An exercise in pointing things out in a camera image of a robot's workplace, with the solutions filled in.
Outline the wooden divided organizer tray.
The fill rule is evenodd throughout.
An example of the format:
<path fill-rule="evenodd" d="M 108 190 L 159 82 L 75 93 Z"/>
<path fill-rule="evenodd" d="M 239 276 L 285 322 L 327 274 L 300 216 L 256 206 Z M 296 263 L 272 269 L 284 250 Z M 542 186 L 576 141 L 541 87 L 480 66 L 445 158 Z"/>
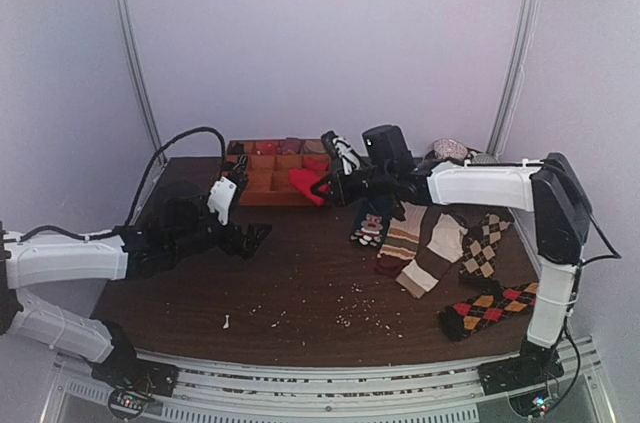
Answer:
<path fill-rule="evenodd" d="M 288 182 L 291 169 L 301 169 L 304 156 L 330 157 L 319 139 L 286 137 L 283 139 L 231 140 L 226 158 L 249 156 L 249 182 L 240 198 L 244 206 L 304 207 L 306 200 Z"/>

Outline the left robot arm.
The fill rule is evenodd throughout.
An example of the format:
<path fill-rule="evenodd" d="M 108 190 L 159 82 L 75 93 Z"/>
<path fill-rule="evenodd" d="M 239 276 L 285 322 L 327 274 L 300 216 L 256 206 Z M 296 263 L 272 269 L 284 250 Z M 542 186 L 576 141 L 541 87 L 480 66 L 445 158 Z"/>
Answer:
<path fill-rule="evenodd" d="M 182 260 L 220 248 L 251 257 L 267 235 L 262 224 L 233 223 L 237 206 L 295 207 L 322 203 L 311 187 L 327 173 L 325 157 L 234 157 L 208 191 L 189 182 L 161 188 L 146 221 L 77 234 L 42 226 L 1 233 L 1 332 L 39 341 L 103 366 L 123 387 L 144 367 L 115 324 L 84 318 L 30 292 L 37 284 L 145 279 Z"/>

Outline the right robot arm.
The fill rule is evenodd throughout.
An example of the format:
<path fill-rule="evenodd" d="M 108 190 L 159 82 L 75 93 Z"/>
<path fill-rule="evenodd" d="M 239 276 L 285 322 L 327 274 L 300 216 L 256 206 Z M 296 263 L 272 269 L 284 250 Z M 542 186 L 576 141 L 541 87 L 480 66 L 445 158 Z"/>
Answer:
<path fill-rule="evenodd" d="M 514 360 L 512 373 L 519 383 L 535 383 L 550 369 L 549 352 L 565 331 L 592 224 L 591 204 L 567 158 L 551 153 L 507 164 L 455 159 L 415 164 L 398 126 L 374 127 L 363 138 L 367 159 L 334 132 L 322 135 L 332 160 L 322 182 L 329 189 L 325 200 L 348 205 L 384 198 L 384 215 L 401 223 L 429 205 L 487 205 L 533 214 L 541 275 L 525 353 Z"/>

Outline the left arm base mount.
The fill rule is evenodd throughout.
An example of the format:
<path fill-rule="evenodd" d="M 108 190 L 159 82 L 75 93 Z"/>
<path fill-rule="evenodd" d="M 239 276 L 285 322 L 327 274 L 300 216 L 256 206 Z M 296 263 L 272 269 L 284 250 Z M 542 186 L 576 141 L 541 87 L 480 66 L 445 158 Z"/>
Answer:
<path fill-rule="evenodd" d="M 156 398 L 173 395 L 179 369 L 171 364 L 134 358 L 130 362 L 91 363 L 93 379 L 109 385 L 107 409 L 117 419 L 140 417 Z"/>

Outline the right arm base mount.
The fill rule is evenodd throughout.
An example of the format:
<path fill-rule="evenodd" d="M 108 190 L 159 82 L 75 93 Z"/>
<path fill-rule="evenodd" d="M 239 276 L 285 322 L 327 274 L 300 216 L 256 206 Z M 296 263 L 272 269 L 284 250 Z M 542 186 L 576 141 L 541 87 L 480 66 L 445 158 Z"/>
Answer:
<path fill-rule="evenodd" d="M 543 349 L 481 364 L 478 376 L 485 396 L 508 394 L 511 409 L 529 419 L 544 416 L 554 399 L 550 382 L 558 382 L 564 368 L 556 350 Z"/>

